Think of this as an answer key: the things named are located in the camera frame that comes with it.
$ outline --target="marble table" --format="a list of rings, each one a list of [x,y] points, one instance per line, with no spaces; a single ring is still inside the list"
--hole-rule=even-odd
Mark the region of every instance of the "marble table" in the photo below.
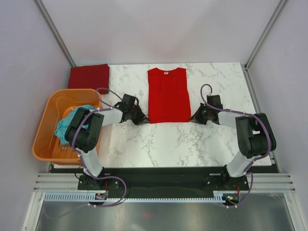
[[[246,81],[239,63],[110,65],[110,89],[138,97],[148,113],[148,77],[152,68],[186,69],[191,112],[202,102],[200,87],[209,83],[219,94],[224,108],[254,113]],[[112,93],[102,99],[115,104]],[[181,102],[175,101],[181,110]],[[159,123],[136,126],[131,121],[103,128],[99,159],[104,167],[193,167],[223,166],[238,152],[236,130],[208,122]],[[271,165],[269,157],[255,165]]]

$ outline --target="red clothing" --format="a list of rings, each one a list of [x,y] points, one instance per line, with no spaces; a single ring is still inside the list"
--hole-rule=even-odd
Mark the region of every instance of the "red clothing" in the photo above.
[[[77,66],[71,68],[68,89],[97,89],[109,88],[109,66],[107,64],[92,66]],[[107,90],[99,90],[100,94],[107,94]]]
[[[186,69],[148,71],[149,119],[151,124],[188,122],[191,107],[187,91]]]

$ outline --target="red t-shirt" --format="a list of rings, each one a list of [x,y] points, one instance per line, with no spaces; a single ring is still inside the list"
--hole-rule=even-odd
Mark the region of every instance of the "red t-shirt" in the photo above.
[[[189,122],[191,107],[187,91],[186,69],[148,71],[149,119],[151,124]]]

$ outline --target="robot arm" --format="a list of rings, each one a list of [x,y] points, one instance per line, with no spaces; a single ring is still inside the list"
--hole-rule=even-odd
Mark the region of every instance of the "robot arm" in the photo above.
[[[207,102],[216,108],[223,109],[219,95],[207,96]],[[269,133],[270,150],[275,150],[276,140],[266,115],[264,113],[257,113],[255,116],[262,121]],[[268,141],[265,132],[258,121],[252,116],[218,111],[201,103],[199,109],[190,120],[204,125],[210,120],[218,125],[226,125],[236,129],[239,152],[224,168],[225,170],[222,175],[225,181],[228,181],[230,178],[244,176],[251,167],[253,160],[260,158],[267,152]]]
[[[71,146],[78,127],[89,113],[90,110],[82,107],[76,111],[65,133],[65,139]],[[102,127],[113,123],[122,123],[127,120],[132,120],[135,125],[150,122],[139,107],[139,100],[127,94],[113,108],[95,112],[86,120],[84,125],[88,127],[83,127],[79,131],[75,140],[75,148],[82,155],[83,165],[87,167],[87,169],[84,169],[84,172],[87,175],[89,175],[89,171],[93,176],[97,177],[103,169],[96,150]]]
[[[207,102],[216,108],[223,108],[219,95],[207,96]],[[65,139],[71,146],[77,128],[89,113],[90,111],[85,108],[79,108],[77,110],[65,133]],[[270,150],[275,150],[276,140],[266,115],[264,113],[258,113],[255,116],[262,121],[269,133],[271,142]],[[150,122],[139,107],[138,99],[127,94],[113,108],[95,112],[86,120],[84,125],[88,125],[88,127],[82,128],[75,140],[75,147],[81,152],[83,164],[88,168],[84,169],[86,174],[89,171],[93,176],[97,177],[103,169],[95,148],[99,141],[101,127],[113,123],[122,123],[127,120],[132,120],[135,125]],[[232,112],[221,112],[201,103],[199,109],[190,120],[204,125],[210,120],[213,123],[226,125],[237,130],[239,152],[224,167],[222,174],[224,182],[228,182],[230,178],[244,176],[252,165],[253,160],[260,158],[267,152],[268,142],[265,133],[257,120],[251,116],[238,115]]]

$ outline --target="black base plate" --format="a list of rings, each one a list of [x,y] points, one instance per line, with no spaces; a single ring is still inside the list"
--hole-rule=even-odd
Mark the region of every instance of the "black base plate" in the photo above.
[[[222,183],[221,180],[221,176],[218,174],[206,175],[206,189],[213,191],[237,191],[237,186],[240,187],[241,191],[247,191],[249,189],[246,176],[242,176],[240,178],[230,178],[228,183]]]
[[[207,190],[204,174],[112,174],[120,177],[127,185],[126,198],[212,198],[213,191]],[[80,176],[79,190],[105,190],[105,181],[90,182]],[[124,185],[115,179],[108,180],[108,197],[120,198]]]

